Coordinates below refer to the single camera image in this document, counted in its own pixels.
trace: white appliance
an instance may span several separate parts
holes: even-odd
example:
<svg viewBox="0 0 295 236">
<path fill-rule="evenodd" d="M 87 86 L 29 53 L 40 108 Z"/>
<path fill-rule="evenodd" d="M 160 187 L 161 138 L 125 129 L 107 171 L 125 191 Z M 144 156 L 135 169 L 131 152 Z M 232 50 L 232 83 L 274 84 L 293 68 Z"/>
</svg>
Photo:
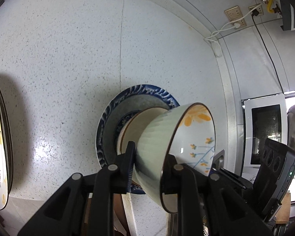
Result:
<svg viewBox="0 0 295 236">
<path fill-rule="evenodd" d="M 246 144 L 243 158 L 243 174 L 254 174 L 260 168 L 266 138 L 287 144 L 288 124 L 284 94 L 244 101 L 246 120 Z"/>
</svg>

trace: metal screw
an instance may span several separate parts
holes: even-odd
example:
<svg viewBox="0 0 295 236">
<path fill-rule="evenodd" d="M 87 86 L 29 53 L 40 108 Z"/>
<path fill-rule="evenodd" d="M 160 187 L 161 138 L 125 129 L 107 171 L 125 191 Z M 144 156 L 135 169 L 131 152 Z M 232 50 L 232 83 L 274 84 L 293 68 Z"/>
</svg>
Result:
<svg viewBox="0 0 295 236">
<path fill-rule="evenodd" d="M 217 181 L 217 180 L 219 180 L 219 175 L 216 174 L 216 173 L 214 173 L 214 174 L 211 174 L 211 175 L 210 175 L 210 178 L 211 178 L 212 180 L 214 180 L 214 181 Z"/>
<path fill-rule="evenodd" d="M 184 167 L 182 165 L 180 165 L 180 164 L 175 164 L 174 169 L 180 171 L 180 170 L 183 170 Z"/>
<path fill-rule="evenodd" d="M 73 175 L 72 175 L 72 179 L 73 180 L 79 180 L 81 178 L 81 174 L 80 173 L 74 173 Z"/>
<path fill-rule="evenodd" d="M 111 171 L 114 171 L 114 170 L 116 170 L 117 168 L 118 168 L 118 166 L 117 166 L 116 164 L 110 164 L 110 165 L 108 166 L 108 169 L 111 170 Z"/>
</svg>

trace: microwave window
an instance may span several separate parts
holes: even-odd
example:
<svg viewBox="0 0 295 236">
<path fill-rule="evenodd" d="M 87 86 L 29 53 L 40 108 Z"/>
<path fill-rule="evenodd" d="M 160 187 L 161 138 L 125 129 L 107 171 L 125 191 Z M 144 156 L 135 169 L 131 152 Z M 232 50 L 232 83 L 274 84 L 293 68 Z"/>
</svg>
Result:
<svg viewBox="0 0 295 236">
<path fill-rule="evenodd" d="M 281 142 L 282 121 L 280 105 L 252 108 L 252 151 L 250 164 L 260 165 L 265 140 Z"/>
</svg>

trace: white power cord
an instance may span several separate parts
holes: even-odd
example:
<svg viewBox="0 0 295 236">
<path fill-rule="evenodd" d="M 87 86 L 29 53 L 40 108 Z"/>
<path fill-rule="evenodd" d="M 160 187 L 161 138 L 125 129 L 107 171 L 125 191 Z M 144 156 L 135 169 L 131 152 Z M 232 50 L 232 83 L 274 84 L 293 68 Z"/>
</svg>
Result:
<svg viewBox="0 0 295 236">
<path fill-rule="evenodd" d="M 204 39 L 204 40 L 206 40 L 206 41 L 214 42 L 214 43 L 217 43 L 217 44 L 219 45 L 219 54 L 216 54 L 216 51 L 213 49 L 213 51 L 214 51 L 214 53 L 215 53 L 215 55 L 216 55 L 217 57 L 220 57 L 220 56 L 222 55 L 222 48 L 221 48 L 221 45 L 219 44 L 219 42 L 218 42 L 217 40 L 213 40 L 213 39 L 211 39 L 211 38 L 214 37 L 214 36 L 216 36 L 216 35 L 218 35 L 220 32 L 223 32 L 223 31 L 226 31 L 226 30 L 230 30 L 230 29 L 233 29 L 233 28 L 239 28 L 239 27 L 240 27 L 240 24 L 237 23 L 237 21 L 240 21 L 240 20 L 244 19 L 245 17 L 247 17 L 248 15 L 250 15 L 250 13 L 251 13 L 253 10 L 255 10 L 255 9 L 258 8 L 258 7 L 260 7 L 261 5 L 262 5 L 262 4 L 258 4 L 257 6 L 255 6 L 254 8 L 252 8 L 252 9 L 251 9 L 246 15 L 244 15 L 243 17 L 241 17 L 241 18 L 239 18 L 239 19 L 237 19 L 237 20 L 233 20 L 233 21 L 231 21 L 231 22 L 226 23 L 224 26 L 222 26 L 222 28 L 221 28 L 220 30 L 213 31 L 209 37 L 206 37 L 206 38 Z M 234 25 L 233 25 L 232 27 L 230 27 L 230 28 L 223 29 L 224 27 L 226 27 L 226 26 L 229 25 L 229 24 L 234 24 Z"/>
</svg>

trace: black cable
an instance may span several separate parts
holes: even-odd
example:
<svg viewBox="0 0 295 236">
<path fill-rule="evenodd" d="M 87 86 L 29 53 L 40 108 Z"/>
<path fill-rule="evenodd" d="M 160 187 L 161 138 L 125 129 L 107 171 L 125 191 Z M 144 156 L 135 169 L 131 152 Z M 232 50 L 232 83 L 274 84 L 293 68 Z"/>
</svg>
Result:
<svg viewBox="0 0 295 236">
<path fill-rule="evenodd" d="M 275 74 L 277 75 L 277 80 L 278 80 L 278 82 L 279 82 L 279 84 L 280 84 L 280 87 L 281 87 L 282 93 L 284 93 L 284 90 L 283 90 L 282 84 L 281 84 L 280 79 L 279 79 L 279 76 L 278 76 L 278 74 L 277 74 L 277 69 L 275 68 L 275 65 L 274 65 L 274 62 L 273 62 L 273 60 L 272 60 L 272 57 L 271 57 L 271 55 L 270 55 L 270 53 L 269 53 L 269 51 L 268 51 L 268 49 L 267 49 L 267 47 L 266 47 L 266 44 L 265 44 L 265 42 L 264 42 L 264 40 L 263 40 L 263 38 L 262 38 L 262 35 L 261 35 L 261 33 L 260 33 L 260 31 L 259 31 L 259 29 L 258 29 L 258 27 L 257 27 L 257 25 L 256 25 L 256 23 L 255 23 L 255 21 L 254 21 L 254 15 L 252 14 L 251 17 L 252 17 L 252 21 L 253 21 L 253 23 L 254 23 L 254 25 L 255 25 L 255 27 L 256 27 L 256 29 L 257 29 L 259 35 L 260 35 L 260 38 L 261 38 L 261 40 L 262 40 L 262 43 L 263 43 L 264 47 L 266 48 L 265 50 L 267 51 L 267 53 L 268 53 L 268 55 L 269 55 L 269 58 L 270 58 L 270 60 L 271 60 L 271 62 L 272 62 L 272 65 L 273 65 L 273 68 L 274 68 Z"/>
</svg>

